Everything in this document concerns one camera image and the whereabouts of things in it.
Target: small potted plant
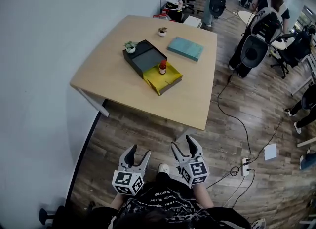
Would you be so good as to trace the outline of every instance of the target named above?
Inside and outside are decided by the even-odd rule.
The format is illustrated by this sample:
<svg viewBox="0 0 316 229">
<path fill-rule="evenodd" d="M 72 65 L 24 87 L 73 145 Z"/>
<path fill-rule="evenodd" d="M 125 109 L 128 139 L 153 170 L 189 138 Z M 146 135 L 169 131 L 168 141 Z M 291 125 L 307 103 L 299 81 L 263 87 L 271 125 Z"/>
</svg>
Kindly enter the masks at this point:
<svg viewBox="0 0 316 229">
<path fill-rule="evenodd" d="M 135 50 L 136 50 L 137 42 L 131 42 L 131 41 L 129 41 L 129 42 L 125 43 L 124 46 L 126 47 L 126 51 L 127 51 L 128 53 L 133 53 L 133 52 L 135 52 Z"/>
<path fill-rule="evenodd" d="M 160 28 L 158 29 L 158 34 L 159 34 L 159 36 L 161 36 L 161 37 L 165 37 L 166 34 L 167 34 L 167 27 L 160 27 Z"/>
</svg>

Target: succulent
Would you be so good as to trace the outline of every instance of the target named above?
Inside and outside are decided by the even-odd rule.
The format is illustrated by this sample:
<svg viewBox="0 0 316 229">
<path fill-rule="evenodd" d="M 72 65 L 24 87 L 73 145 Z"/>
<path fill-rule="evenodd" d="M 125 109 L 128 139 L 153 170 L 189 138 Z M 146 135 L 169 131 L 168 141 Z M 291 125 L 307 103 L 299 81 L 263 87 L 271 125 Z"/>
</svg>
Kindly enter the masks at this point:
<svg viewBox="0 0 316 229">
<path fill-rule="evenodd" d="M 166 33 L 167 32 L 167 27 L 160 27 L 159 29 L 158 29 L 158 32 L 162 32 L 162 33 Z"/>
<path fill-rule="evenodd" d="M 126 49 L 133 49 L 134 47 L 136 47 L 138 44 L 138 42 L 132 42 L 129 41 L 127 43 L 124 44 L 124 46 L 126 47 Z"/>
</svg>

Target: white paper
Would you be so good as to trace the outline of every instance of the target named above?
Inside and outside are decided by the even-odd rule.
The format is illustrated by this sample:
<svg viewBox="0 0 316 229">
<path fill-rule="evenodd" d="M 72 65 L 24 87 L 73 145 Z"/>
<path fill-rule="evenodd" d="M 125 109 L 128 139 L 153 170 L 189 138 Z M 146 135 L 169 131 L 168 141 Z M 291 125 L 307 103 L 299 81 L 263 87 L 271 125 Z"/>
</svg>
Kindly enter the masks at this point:
<svg viewBox="0 0 316 229">
<path fill-rule="evenodd" d="M 276 143 L 267 145 L 265 147 L 265 160 L 270 160 L 277 157 L 277 145 Z"/>
</svg>

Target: blue notebook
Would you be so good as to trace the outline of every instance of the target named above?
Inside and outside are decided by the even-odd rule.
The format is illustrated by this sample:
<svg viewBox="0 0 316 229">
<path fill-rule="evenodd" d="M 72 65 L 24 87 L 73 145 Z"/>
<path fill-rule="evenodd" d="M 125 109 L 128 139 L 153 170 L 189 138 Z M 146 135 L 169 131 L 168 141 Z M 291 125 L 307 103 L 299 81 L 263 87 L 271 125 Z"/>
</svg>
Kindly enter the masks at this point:
<svg viewBox="0 0 316 229">
<path fill-rule="evenodd" d="M 187 39 L 175 37 L 167 49 L 191 60 L 198 61 L 204 47 Z"/>
</svg>

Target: wooden table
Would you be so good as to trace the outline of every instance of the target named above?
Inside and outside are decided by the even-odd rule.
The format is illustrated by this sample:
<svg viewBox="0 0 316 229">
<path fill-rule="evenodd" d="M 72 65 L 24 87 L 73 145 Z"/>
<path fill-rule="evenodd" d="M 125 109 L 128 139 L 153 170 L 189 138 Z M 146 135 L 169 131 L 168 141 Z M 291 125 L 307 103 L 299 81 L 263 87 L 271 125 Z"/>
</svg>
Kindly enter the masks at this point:
<svg viewBox="0 0 316 229">
<path fill-rule="evenodd" d="M 167 27 L 165 37 L 157 34 Z M 204 46 L 198 62 L 167 50 L 176 37 Z M 183 74 L 182 81 L 158 96 L 125 61 L 124 43 L 147 39 L 167 56 L 167 60 Z M 140 111 L 186 125 L 180 141 L 195 130 L 204 130 L 212 94 L 216 62 L 217 34 L 180 23 L 127 16 L 119 22 L 92 51 L 71 80 L 98 111 L 109 116 L 99 98 L 109 99 Z"/>
<path fill-rule="evenodd" d="M 248 11 L 244 11 L 244 10 L 241 10 L 240 12 L 238 12 L 238 15 L 241 18 L 241 20 L 247 25 L 249 25 L 251 20 L 255 17 L 255 14 L 250 13 Z M 278 42 L 275 40 L 272 42 L 271 45 L 280 50 L 286 49 L 284 40 L 282 40 L 282 42 Z"/>
</svg>

